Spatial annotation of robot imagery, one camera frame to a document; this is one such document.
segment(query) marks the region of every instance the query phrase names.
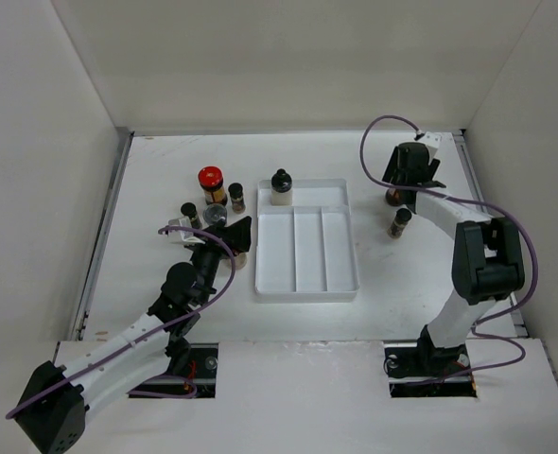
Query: red lid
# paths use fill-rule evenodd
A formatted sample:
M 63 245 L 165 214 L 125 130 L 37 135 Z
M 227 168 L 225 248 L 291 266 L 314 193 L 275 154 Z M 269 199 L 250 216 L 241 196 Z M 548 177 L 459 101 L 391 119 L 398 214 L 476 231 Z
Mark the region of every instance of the red lid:
M 222 181 L 222 172 L 218 167 L 208 166 L 200 170 L 198 178 L 202 186 L 214 187 Z

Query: white tray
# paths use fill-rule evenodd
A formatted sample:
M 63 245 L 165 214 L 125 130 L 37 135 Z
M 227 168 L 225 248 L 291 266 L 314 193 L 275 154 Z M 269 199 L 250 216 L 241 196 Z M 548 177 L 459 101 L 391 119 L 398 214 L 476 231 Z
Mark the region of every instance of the white tray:
M 258 184 L 255 290 L 260 301 L 351 301 L 358 276 L 346 180 L 297 180 L 291 206 Z

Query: white table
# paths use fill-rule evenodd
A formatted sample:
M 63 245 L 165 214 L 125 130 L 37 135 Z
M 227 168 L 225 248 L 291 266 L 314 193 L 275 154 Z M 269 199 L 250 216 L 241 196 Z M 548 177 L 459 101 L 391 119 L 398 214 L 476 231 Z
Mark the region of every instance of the white table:
M 63 342 L 57 364 L 95 343 Z M 558 453 L 556 383 L 540 340 L 521 343 L 523 362 L 475 375 L 479 398 L 396 399 L 379 341 L 221 342 L 216 398 L 122 398 L 69 452 Z M 473 365 L 516 355 L 501 341 L 467 346 Z
M 157 230 L 193 201 L 202 210 L 197 174 L 219 166 L 228 186 L 244 186 L 246 214 L 254 219 L 248 265 L 233 287 L 207 309 L 189 333 L 190 341 L 352 341 L 416 339 L 451 292 L 452 241 L 422 218 L 403 237 L 386 235 L 394 208 L 384 189 L 364 176 L 358 160 L 359 131 L 135 138 L 121 183 L 84 339 L 106 340 L 139 317 L 159 296 L 170 266 L 188 260 L 187 250 Z M 455 195 L 471 197 L 461 156 L 450 133 L 443 134 L 436 178 Z M 409 132 L 372 133 L 370 169 L 383 174 L 395 145 Z M 255 188 L 277 168 L 294 179 L 344 178 L 348 182 L 360 290 L 350 303 L 269 304 L 253 290 Z M 239 217 L 229 209 L 229 222 Z M 216 287 L 229 270 L 220 267 Z M 483 330 L 515 336 L 510 317 Z

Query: cable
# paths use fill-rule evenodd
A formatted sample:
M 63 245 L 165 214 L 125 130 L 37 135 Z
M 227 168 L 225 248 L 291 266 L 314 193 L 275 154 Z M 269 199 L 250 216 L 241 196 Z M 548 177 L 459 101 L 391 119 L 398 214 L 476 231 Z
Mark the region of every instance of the cable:
M 175 376 L 175 375 L 158 375 L 155 376 L 154 378 L 164 378 L 164 377 L 172 377 L 172 378 L 177 378 L 182 380 L 184 383 L 186 383 L 187 385 L 189 385 L 191 387 L 191 392 L 187 393 L 187 394 L 181 394 L 181 395 L 177 395 L 177 394 L 169 394 L 169 393 L 154 393 L 153 391 L 136 391 L 136 390 L 131 390 L 128 391 L 129 395 L 138 395 L 138 396 L 143 396 L 143 397 L 159 397 L 161 399 L 192 399 L 193 397 L 195 397 L 197 395 L 197 385 L 189 380 L 188 378 L 184 378 L 182 376 Z
M 488 315 L 486 317 L 481 317 L 480 319 L 477 320 L 476 326 L 478 326 L 480 324 L 483 324 L 483 323 L 486 323 L 486 322 L 489 322 L 490 320 L 496 319 L 496 318 L 501 317 L 503 315 L 510 314 L 510 313 L 514 312 L 515 310 L 524 306 L 532 298 L 533 294 L 535 293 L 535 289 L 537 288 L 537 281 L 538 281 L 538 277 L 539 277 L 539 266 L 538 266 L 537 252 L 535 251 L 535 247 L 533 246 L 532 239 L 531 239 L 529 233 L 527 232 L 527 230 L 525 230 L 523 225 L 518 221 L 518 219 L 516 219 L 514 217 L 514 215 L 512 215 L 511 213 L 509 213 L 505 209 L 503 209 L 503 208 L 501 208 L 501 207 L 499 207 L 499 206 L 497 206 L 493 203 L 490 203 L 488 201 L 473 201 L 473 200 L 469 200 L 469 199 L 461 199 L 459 197 L 454 197 L 454 196 L 445 196 L 445 194 L 442 194 L 442 193 L 436 192 L 436 191 L 432 191 L 432 190 L 429 190 L 429 189 L 426 189 L 426 188 L 423 188 L 423 187 L 390 184 L 390 183 L 385 183 L 385 182 L 382 182 L 382 181 L 374 178 L 372 173 L 369 171 L 369 168 L 365 164 L 365 157 L 364 157 L 365 140 L 367 139 L 367 136 L 369 135 L 370 131 L 375 126 L 375 124 L 377 124 L 378 122 L 380 122 L 382 120 L 386 120 L 386 119 L 393 119 L 393 120 L 402 121 L 402 122 L 408 124 L 409 126 L 411 126 L 416 131 L 416 135 L 419 135 L 421 133 L 421 130 L 417 127 L 417 125 L 415 123 L 413 123 L 412 121 L 409 121 L 407 118 L 404 118 L 404 117 L 398 116 L 398 115 L 381 115 L 378 118 L 376 118 L 374 121 L 372 121 L 369 124 L 369 126 L 365 129 L 365 132 L 363 133 L 363 136 L 361 137 L 361 143 L 360 143 L 360 146 L 359 146 L 359 160 L 361 161 L 361 167 L 363 167 L 363 172 L 365 172 L 365 175 L 367 175 L 367 178 L 369 178 L 373 183 L 376 183 L 380 186 L 386 187 L 387 189 L 421 192 L 421 193 L 424 193 L 424 194 L 429 194 L 430 196 L 435 196 L 435 197 L 439 197 L 441 199 L 445 199 L 447 201 L 453 201 L 453 202 L 456 202 L 456 203 L 468 204 L 468 205 L 484 206 L 484 207 L 489 208 L 491 210 L 497 211 L 498 213 L 500 213 L 504 217 L 508 218 L 516 226 L 516 228 L 518 229 L 518 232 L 523 236 L 523 239 L 525 240 L 525 244 L 527 245 L 527 248 L 529 250 L 529 254 L 530 254 L 531 262 L 532 262 L 532 282 L 530 283 L 530 286 L 529 286 L 529 289 L 528 289 L 527 293 L 525 294 L 525 296 L 523 296 L 523 298 L 521 298 L 521 300 L 517 304 L 515 304 L 515 305 L 513 305 L 509 308 L 506 308 L 504 310 L 500 310 L 499 312 L 497 312 L 495 314 Z M 439 378 L 432 378 L 432 379 L 429 379 L 429 380 L 423 380 L 423 381 L 415 382 L 415 383 L 412 383 L 412 384 L 425 385 L 425 384 L 432 384 L 432 383 L 440 383 L 440 382 L 443 382 L 444 380 L 446 380 L 447 378 L 451 378 L 451 377 L 454 377 L 454 376 L 469 375 L 472 372 L 476 372 L 476 371 L 482 371 L 482 370 L 486 370 L 486 369 L 495 369 L 496 367 L 508 366 L 508 365 L 511 365 L 511 364 L 515 364 L 519 361 L 522 361 L 525 358 L 525 356 L 527 355 L 527 353 L 525 352 L 525 348 L 522 345 L 516 343 L 512 339 L 504 338 L 504 337 L 501 337 L 501 336 L 496 336 L 496 335 L 493 335 L 493 334 L 479 333 L 477 331 L 476 327 L 473 327 L 472 333 L 475 336 L 478 336 L 478 337 L 483 338 L 483 339 L 495 339 L 495 340 L 500 340 L 500 341 L 506 341 L 506 342 L 514 345 L 516 348 L 518 348 L 521 351 L 521 354 L 518 358 L 510 360 L 510 361 L 505 361 L 505 362 L 501 362 L 501 363 L 497 363 L 497 364 L 488 364 L 488 365 L 485 365 L 485 366 L 477 366 L 477 367 L 465 369 L 463 371 L 459 371 L 455 374 L 450 374 L 450 375 L 446 375 L 446 376 L 439 377 Z
M 11 410 L 6 415 L 6 419 L 13 419 L 19 412 L 23 411 L 24 409 L 26 409 L 30 405 L 34 404 L 35 402 L 38 402 L 38 401 L 42 400 L 44 397 L 53 393 L 57 389 L 63 387 L 67 383 L 70 383 L 71 381 L 75 380 L 76 378 L 80 378 L 81 376 L 84 376 L 84 375 L 88 374 L 89 372 L 92 372 L 94 369 L 99 368 L 100 366 L 106 364 L 107 362 L 111 361 L 112 359 L 117 358 L 122 353 L 130 350 L 134 344 L 142 342 L 146 338 L 152 336 L 155 333 L 158 333 L 162 329 L 169 328 L 169 327 L 175 325 L 176 323 L 180 323 L 183 320 L 186 320 L 186 319 L 189 319 L 190 317 L 193 317 L 195 314 L 199 314 L 204 309 L 206 309 L 207 307 L 211 306 L 213 303 L 218 301 L 222 295 L 224 295 L 226 290 L 229 288 L 229 286 L 233 283 L 233 280 L 235 279 L 236 263 L 235 263 L 235 258 L 233 257 L 233 251 L 231 251 L 231 248 L 229 248 L 226 245 L 226 243 L 224 241 L 222 241 L 220 238 L 218 238 L 217 236 L 212 235 L 212 234 L 210 234 L 208 232 L 205 232 L 203 230 L 193 229 L 191 227 L 183 227 L 183 226 L 180 226 L 180 225 L 167 225 L 166 227 L 164 227 L 162 229 L 159 229 L 159 231 L 157 233 L 159 235 L 163 235 L 163 234 L 167 234 L 169 232 L 174 232 L 174 231 L 190 232 L 190 233 L 196 234 L 198 236 L 204 236 L 206 238 L 209 238 L 209 239 L 217 242 L 217 244 L 224 250 L 224 252 L 227 253 L 227 255 L 229 256 L 229 259 L 231 260 L 231 275 L 229 276 L 229 280 L 226 282 L 224 287 L 214 296 L 214 298 L 212 298 L 206 304 L 204 304 L 204 305 L 202 305 L 202 306 L 200 306 L 196 309 L 193 309 L 188 314 L 182 315 L 181 317 L 177 317 L 174 320 L 171 320 L 167 323 L 161 324 L 161 325 L 151 329 L 150 331 L 146 332 L 142 336 L 136 338 L 134 340 L 134 342 L 127 343 L 126 345 L 124 345 L 123 347 L 115 350 L 113 353 L 109 354 L 105 358 L 95 362 L 94 364 L 89 365 L 88 367 L 86 367 L 85 369 L 82 369 L 79 372 L 75 372 L 73 375 L 68 376 L 64 380 L 61 380 L 58 383 L 50 386 L 49 388 L 46 388 L 45 390 L 41 391 L 40 393 L 35 394 L 33 397 L 30 397 L 28 400 L 26 400 L 25 402 L 16 406 L 13 410 Z

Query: black cap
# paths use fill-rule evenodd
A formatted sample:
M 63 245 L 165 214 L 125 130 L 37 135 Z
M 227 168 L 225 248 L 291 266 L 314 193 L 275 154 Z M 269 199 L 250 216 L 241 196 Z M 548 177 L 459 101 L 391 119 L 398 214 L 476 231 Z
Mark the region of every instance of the black cap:
M 280 168 L 270 179 L 270 185 L 277 192 L 288 192 L 291 189 L 291 177 Z
M 231 194 L 233 199 L 243 196 L 243 186 L 239 183 L 232 183 L 229 186 L 229 194 Z
M 195 203 L 191 203 L 190 201 L 185 203 L 183 206 L 181 206 L 181 213 L 183 213 L 183 215 L 185 216 L 189 216 L 190 218 L 196 216 L 197 207 L 195 206 Z
M 395 218 L 401 222 L 409 222 L 411 220 L 411 211 L 408 210 L 407 208 L 399 208 L 396 211 L 396 216 Z

